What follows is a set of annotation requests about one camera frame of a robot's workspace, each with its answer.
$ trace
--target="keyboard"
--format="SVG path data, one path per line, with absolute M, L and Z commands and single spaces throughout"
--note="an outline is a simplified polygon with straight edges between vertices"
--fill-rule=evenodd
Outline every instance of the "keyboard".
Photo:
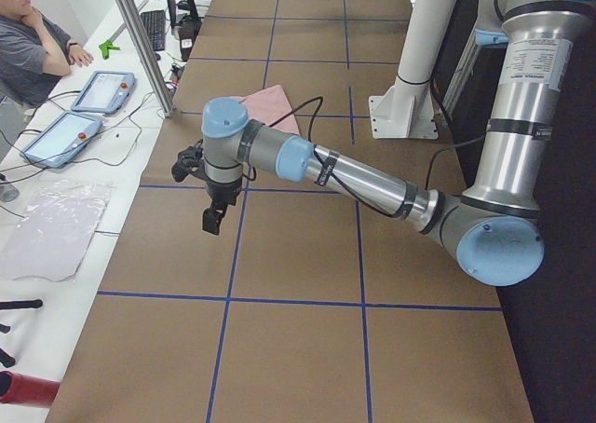
M 149 36 L 149 42 L 155 52 L 166 48 L 166 12 L 164 10 L 144 11 L 141 13 L 142 26 Z

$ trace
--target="pink paper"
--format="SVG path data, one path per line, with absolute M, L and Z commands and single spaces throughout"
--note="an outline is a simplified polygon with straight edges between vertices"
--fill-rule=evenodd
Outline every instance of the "pink paper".
M 249 110 L 249 117 L 270 125 L 291 111 L 290 102 L 281 85 L 263 89 L 247 97 L 232 97 L 244 104 Z M 294 115 L 286 117 L 275 127 L 276 130 L 300 134 Z

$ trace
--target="light blue tablet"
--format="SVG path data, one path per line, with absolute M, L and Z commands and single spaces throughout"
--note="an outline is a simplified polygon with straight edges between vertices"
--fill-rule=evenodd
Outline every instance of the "light blue tablet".
M 31 162 L 57 169 L 85 148 L 101 127 L 102 121 L 97 117 L 66 111 L 27 144 L 20 155 Z
M 113 114 L 129 98 L 134 81 L 132 72 L 95 71 L 74 99 L 71 110 Z

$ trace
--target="person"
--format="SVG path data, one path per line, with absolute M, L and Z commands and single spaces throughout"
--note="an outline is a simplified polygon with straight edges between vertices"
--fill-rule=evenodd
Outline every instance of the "person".
M 0 77 L 27 106 L 41 105 L 71 65 L 93 61 L 76 40 L 32 6 L 0 0 Z

